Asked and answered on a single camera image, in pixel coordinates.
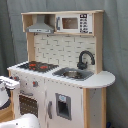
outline wooden toy kitchen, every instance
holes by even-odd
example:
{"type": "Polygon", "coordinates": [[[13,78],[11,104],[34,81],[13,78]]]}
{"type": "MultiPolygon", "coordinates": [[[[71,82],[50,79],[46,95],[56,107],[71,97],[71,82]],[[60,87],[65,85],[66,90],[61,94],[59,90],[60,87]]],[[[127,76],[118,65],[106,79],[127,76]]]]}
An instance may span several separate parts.
{"type": "Polygon", "coordinates": [[[22,13],[28,61],[8,68],[20,81],[15,118],[32,113],[41,128],[106,128],[115,76],[102,70],[103,12],[22,13]]]}

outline gray curtain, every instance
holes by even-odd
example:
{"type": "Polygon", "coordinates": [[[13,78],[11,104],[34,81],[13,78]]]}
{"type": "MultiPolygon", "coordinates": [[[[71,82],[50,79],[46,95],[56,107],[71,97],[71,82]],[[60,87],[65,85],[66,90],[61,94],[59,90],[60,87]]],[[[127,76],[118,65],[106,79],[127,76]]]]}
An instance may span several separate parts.
{"type": "Polygon", "coordinates": [[[7,67],[15,64],[14,46],[7,1],[0,1],[0,75],[8,76],[7,67]]]}
{"type": "Polygon", "coordinates": [[[104,70],[110,71],[116,76],[116,82],[107,88],[107,121],[112,122],[115,128],[128,128],[128,0],[1,0],[1,2],[3,1],[7,1],[13,37],[12,41],[10,27],[6,30],[3,27],[5,21],[6,24],[9,22],[7,21],[9,19],[6,19],[0,27],[0,34],[3,34],[0,36],[3,38],[1,39],[2,50],[4,49],[1,51],[4,54],[0,62],[3,62],[4,67],[14,62],[20,63],[27,60],[26,37],[25,33],[22,32],[20,13],[29,11],[105,10],[103,66],[104,70]]]}

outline faucet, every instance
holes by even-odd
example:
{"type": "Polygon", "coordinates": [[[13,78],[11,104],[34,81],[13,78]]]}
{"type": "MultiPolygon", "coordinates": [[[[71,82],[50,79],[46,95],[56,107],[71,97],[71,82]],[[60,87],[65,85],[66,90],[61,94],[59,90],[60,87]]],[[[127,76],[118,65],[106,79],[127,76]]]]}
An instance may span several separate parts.
{"type": "Polygon", "coordinates": [[[85,64],[82,62],[82,56],[83,56],[85,53],[88,54],[88,55],[91,57],[91,60],[92,60],[91,64],[92,64],[92,65],[95,64],[95,59],[94,59],[92,53],[89,52],[89,51],[82,51],[82,52],[80,53],[79,62],[78,62],[78,64],[77,64],[78,69],[83,70],[83,69],[86,69],[86,68],[87,68],[87,62],[86,62],[85,64]]]}

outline ice dispenser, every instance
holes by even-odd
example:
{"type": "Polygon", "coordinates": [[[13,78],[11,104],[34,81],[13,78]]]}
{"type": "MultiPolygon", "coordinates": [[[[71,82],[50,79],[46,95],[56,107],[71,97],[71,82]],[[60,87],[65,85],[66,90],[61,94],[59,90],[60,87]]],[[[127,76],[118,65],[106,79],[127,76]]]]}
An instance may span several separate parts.
{"type": "Polygon", "coordinates": [[[57,116],[71,120],[71,98],[56,93],[56,112],[57,116]]]}

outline metal sink basin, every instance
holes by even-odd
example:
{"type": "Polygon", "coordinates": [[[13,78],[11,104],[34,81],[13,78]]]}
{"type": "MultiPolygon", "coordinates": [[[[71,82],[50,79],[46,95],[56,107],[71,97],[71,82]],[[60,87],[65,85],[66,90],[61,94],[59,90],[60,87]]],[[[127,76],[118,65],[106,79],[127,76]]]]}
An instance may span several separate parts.
{"type": "Polygon", "coordinates": [[[74,68],[62,68],[56,72],[53,73],[53,75],[58,77],[63,77],[67,79],[75,79],[78,81],[85,80],[92,76],[94,73],[91,71],[86,70],[80,70],[80,69],[74,69],[74,68]]]}

